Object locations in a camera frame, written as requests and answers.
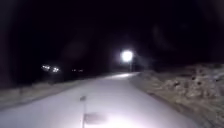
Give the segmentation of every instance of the road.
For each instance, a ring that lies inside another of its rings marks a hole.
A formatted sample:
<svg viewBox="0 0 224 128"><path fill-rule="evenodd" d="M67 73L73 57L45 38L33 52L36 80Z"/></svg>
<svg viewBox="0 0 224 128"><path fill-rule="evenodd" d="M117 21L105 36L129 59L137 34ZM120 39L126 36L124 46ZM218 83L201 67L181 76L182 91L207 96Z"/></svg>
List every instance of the road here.
<svg viewBox="0 0 224 128"><path fill-rule="evenodd" d="M188 118L132 86L131 75L113 75L42 100L0 112L0 128L82 128L83 112L105 124L85 128L197 128Z"/></svg>

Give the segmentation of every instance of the bright light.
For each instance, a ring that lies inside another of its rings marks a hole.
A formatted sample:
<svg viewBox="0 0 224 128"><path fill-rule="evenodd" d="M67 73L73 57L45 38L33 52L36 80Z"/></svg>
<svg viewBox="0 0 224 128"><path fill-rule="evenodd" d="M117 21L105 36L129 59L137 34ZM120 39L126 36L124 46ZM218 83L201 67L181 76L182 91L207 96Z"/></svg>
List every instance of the bright light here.
<svg viewBox="0 0 224 128"><path fill-rule="evenodd" d="M133 59L133 52L130 50L125 50L121 53L121 59L123 62L129 63Z"/></svg>
<svg viewBox="0 0 224 128"><path fill-rule="evenodd" d="M42 69L44 70L44 71L49 71L50 70L50 66L49 65L43 65L42 66Z"/></svg>
<svg viewBox="0 0 224 128"><path fill-rule="evenodd" d="M56 73L58 71L59 71L59 68L58 67L54 67L53 70L52 70L52 72L54 72L54 73Z"/></svg>

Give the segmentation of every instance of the night sky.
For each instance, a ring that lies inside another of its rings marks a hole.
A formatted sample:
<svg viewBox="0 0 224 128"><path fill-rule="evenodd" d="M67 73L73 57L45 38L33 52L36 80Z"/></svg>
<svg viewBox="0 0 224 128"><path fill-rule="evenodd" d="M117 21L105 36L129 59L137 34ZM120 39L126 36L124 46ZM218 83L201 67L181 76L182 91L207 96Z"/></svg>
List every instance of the night sky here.
<svg viewBox="0 0 224 128"><path fill-rule="evenodd" d="M123 49L148 65L210 61L216 27L206 16L194 0L22 0L10 27L10 71L17 83L43 79L42 64L112 72Z"/></svg>

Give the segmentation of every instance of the dry grass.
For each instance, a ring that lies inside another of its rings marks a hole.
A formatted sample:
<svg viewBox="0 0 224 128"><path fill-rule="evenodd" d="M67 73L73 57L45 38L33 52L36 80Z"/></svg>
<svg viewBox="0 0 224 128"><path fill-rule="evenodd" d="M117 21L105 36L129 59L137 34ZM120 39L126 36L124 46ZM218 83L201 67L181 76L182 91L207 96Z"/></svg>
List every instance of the dry grass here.
<svg viewBox="0 0 224 128"><path fill-rule="evenodd" d="M224 127L222 65L195 65L172 73L145 71L131 81L203 128Z"/></svg>

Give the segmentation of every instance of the lamp post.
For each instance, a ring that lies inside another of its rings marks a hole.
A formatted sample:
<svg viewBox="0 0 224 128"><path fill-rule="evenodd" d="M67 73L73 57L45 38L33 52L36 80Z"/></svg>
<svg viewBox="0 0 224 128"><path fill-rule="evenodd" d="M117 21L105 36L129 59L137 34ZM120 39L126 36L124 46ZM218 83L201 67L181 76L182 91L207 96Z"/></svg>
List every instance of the lamp post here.
<svg viewBox="0 0 224 128"><path fill-rule="evenodd" d="M124 50L123 52L121 52L120 57L122 62L129 64L129 70L132 71L134 53L130 50Z"/></svg>

